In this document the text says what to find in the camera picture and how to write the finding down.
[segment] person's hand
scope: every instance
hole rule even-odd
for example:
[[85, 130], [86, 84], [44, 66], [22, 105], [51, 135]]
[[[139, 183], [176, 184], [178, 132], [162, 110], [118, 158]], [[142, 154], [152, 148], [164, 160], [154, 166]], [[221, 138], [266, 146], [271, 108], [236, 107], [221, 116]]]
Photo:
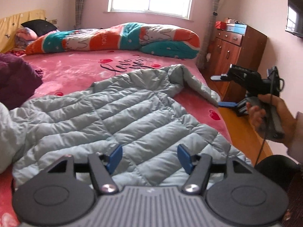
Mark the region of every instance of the person's hand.
[[[270, 103], [271, 95], [258, 95], [258, 98], [262, 102]], [[283, 99], [277, 96], [272, 96], [272, 105], [277, 109], [277, 113], [281, 119], [282, 128], [285, 132], [284, 139], [276, 140], [275, 142], [281, 142], [286, 147], [289, 147], [294, 136], [297, 120], [292, 116]], [[260, 109], [258, 106], [252, 106], [250, 103], [247, 103], [246, 107], [251, 124], [255, 127], [256, 130], [258, 130], [261, 123], [263, 122], [262, 118], [266, 115], [265, 110]]]

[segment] wall-mounted tv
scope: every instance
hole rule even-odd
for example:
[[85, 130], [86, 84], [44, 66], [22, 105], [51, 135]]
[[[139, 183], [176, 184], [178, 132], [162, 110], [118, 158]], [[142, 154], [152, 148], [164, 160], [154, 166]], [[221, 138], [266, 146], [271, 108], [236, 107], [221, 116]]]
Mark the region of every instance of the wall-mounted tv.
[[286, 31], [303, 38], [303, 0], [288, 0]]

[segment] yellow headboard cover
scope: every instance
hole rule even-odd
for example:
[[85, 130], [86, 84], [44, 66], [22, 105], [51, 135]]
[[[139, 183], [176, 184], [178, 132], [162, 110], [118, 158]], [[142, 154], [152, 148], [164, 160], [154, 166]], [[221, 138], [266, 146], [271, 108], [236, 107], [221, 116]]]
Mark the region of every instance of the yellow headboard cover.
[[15, 47], [15, 34], [21, 24], [33, 19], [44, 19], [45, 10], [37, 9], [14, 14], [0, 19], [0, 53], [5, 53]]

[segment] jacket sleeve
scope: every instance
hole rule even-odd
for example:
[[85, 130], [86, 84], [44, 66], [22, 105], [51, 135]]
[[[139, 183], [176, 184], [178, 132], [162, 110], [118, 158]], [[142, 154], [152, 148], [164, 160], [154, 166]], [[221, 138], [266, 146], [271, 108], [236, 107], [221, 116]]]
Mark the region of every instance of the jacket sleeve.
[[292, 144], [287, 150], [287, 154], [303, 164], [303, 114], [297, 113], [297, 126], [294, 132], [294, 138]]

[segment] brown cabinet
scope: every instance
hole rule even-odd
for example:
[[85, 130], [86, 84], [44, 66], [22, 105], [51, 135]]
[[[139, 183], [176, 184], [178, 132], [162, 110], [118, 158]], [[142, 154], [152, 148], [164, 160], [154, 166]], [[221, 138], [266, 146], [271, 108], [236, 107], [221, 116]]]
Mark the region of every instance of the brown cabinet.
[[[257, 71], [266, 46], [267, 36], [247, 26], [243, 34], [217, 30], [215, 46], [207, 68], [207, 76], [227, 73], [230, 64]], [[245, 89], [235, 82], [214, 82], [222, 101], [239, 102]]]

